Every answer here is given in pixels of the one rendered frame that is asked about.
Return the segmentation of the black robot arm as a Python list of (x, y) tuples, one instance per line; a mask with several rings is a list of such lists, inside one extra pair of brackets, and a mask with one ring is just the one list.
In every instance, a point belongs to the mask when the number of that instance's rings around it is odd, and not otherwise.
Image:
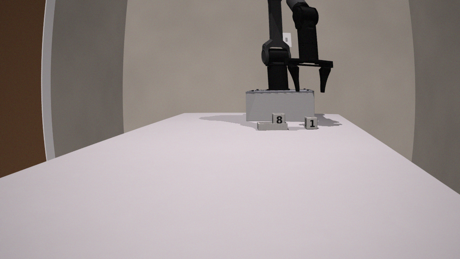
[[(268, 0), (270, 39), (262, 46), (262, 61), (267, 66), (269, 89), (289, 90), (287, 66), (283, 58), (291, 58), (289, 45), (283, 41), (282, 33), (282, 0)], [(298, 44), (311, 43), (317, 45), (318, 11), (309, 7), (305, 0), (286, 0), (293, 12), (293, 20), (298, 33)], [(270, 49), (281, 47), (282, 49)], [(284, 48), (283, 48), (284, 47)], [(274, 66), (273, 66), (274, 65)]]

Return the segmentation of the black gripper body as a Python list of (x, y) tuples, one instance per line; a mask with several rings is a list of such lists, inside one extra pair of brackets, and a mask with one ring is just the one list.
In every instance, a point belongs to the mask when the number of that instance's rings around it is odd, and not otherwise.
[[(298, 44), (299, 47), (299, 58), (284, 58), (284, 65), (289, 64), (297, 64), (300, 66), (329, 66), (329, 68), (333, 68), (332, 61), (326, 60), (318, 60), (318, 46), (316, 44), (311, 43), (300, 43)], [(306, 62), (312, 61), (312, 62)], [(315, 63), (312, 64), (300, 64), (300, 63)]]

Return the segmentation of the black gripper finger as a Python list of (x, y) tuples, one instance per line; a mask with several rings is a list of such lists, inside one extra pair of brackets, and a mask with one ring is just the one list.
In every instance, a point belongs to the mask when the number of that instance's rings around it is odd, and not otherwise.
[(322, 66), (322, 67), (319, 69), (319, 72), (320, 72), (320, 90), (321, 90), (321, 93), (324, 93), (324, 92), (325, 92), (325, 86), (326, 86), (326, 82), (327, 82), (327, 79), (328, 79), (328, 76), (329, 76), (330, 71), (331, 71), (331, 68), (329, 68), (329, 66)]
[(294, 85), (295, 85), (295, 90), (296, 92), (299, 92), (300, 91), (300, 87), (299, 87), (299, 66), (297, 66), (297, 64), (289, 64), (288, 67), (289, 69), (289, 72), (292, 76), (292, 79), (294, 81)]

